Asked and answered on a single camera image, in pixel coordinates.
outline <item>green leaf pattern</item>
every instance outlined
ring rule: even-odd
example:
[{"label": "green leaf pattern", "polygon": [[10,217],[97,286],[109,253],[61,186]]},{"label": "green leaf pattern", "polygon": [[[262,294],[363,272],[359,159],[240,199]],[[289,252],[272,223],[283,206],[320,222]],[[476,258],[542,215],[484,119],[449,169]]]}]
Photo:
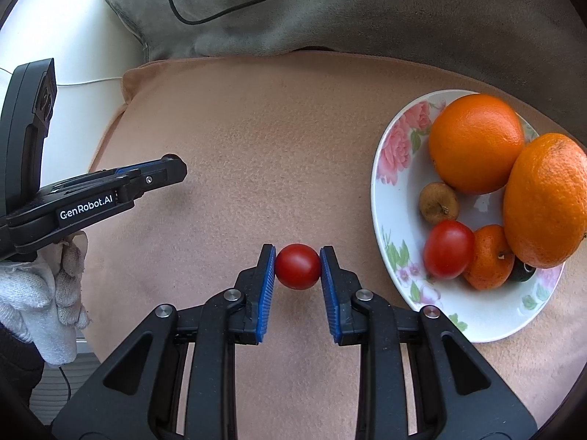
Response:
[{"label": "green leaf pattern", "polygon": [[401,248],[399,253],[399,260],[398,265],[402,268],[407,266],[407,263],[410,261],[410,252],[407,249],[406,242],[404,240],[401,241]]},{"label": "green leaf pattern", "polygon": [[548,292],[548,290],[539,283],[538,287],[536,288],[536,297],[544,302],[548,299],[549,296],[550,293]]},{"label": "green leaf pattern", "polygon": [[453,322],[455,326],[457,326],[457,329],[462,333],[465,332],[469,327],[467,323],[459,321],[459,315],[457,313],[449,314],[448,318]]},{"label": "green leaf pattern", "polygon": [[414,302],[420,302],[420,290],[418,289],[418,285],[412,281],[412,286],[410,287],[410,299]]},{"label": "green leaf pattern", "polygon": [[412,154],[415,154],[422,145],[422,139],[418,130],[412,131],[410,134],[410,142],[412,143]]},{"label": "green leaf pattern", "polygon": [[536,306],[538,305],[538,303],[536,302],[536,299],[534,299],[531,294],[527,294],[526,296],[524,296],[522,298],[522,303],[524,304],[524,307],[528,311],[532,311],[532,310],[536,309]]},{"label": "green leaf pattern", "polygon": [[397,271],[397,265],[400,260],[400,255],[397,252],[397,248],[393,243],[391,243],[390,245],[387,245],[386,252],[387,258],[389,259],[389,263],[393,267],[393,270]]}]

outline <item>black sleeve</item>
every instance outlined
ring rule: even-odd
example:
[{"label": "black sleeve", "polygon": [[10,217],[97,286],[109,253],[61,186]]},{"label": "black sleeve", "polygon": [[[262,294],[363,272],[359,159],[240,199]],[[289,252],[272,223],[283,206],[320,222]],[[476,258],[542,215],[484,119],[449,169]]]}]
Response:
[{"label": "black sleeve", "polygon": [[0,371],[27,405],[43,367],[45,361],[36,346],[19,341],[0,324]]}]

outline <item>red tomato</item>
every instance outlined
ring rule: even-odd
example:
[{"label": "red tomato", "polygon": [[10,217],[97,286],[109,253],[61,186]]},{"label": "red tomato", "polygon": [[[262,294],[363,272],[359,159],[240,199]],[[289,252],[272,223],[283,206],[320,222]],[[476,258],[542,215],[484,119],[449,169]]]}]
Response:
[{"label": "red tomato", "polygon": [[308,289],[320,278],[320,257],[308,245],[294,243],[283,248],[275,259],[275,276],[291,289]]},{"label": "red tomato", "polygon": [[454,220],[436,225],[424,245],[424,266],[440,279],[452,279],[465,271],[473,261],[475,235],[471,229]]}]

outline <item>white glove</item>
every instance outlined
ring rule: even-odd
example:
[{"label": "white glove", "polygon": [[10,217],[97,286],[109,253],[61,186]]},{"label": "white glove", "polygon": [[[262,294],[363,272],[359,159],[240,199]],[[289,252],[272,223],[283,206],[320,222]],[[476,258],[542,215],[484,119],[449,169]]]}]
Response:
[{"label": "white glove", "polygon": [[40,249],[32,263],[0,261],[0,323],[54,366],[76,358],[75,328],[90,322],[81,304],[86,253],[87,236],[77,232]]}]

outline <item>plate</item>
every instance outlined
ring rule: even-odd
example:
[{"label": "plate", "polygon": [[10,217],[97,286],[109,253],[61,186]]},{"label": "plate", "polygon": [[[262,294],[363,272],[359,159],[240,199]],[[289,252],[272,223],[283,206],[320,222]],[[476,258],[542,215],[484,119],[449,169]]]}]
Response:
[{"label": "plate", "polygon": [[[491,342],[514,334],[538,315],[564,265],[538,269],[524,283],[505,283],[489,291],[477,291],[462,277],[436,280],[424,269],[422,250],[431,226],[418,210],[418,197],[425,185],[440,181],[428,152],[428,134],[447,104],[472,93],[463,89],[431,92],[410,102],[391,120],[373,163],[371,211],[381,256],[407,304],[414,311],[434,304],[471,342]],[[526,141],[536,138],[532,126],[519,118]],[[458,220],[472,230],[502,224],[503,191],[458,194]]]}]

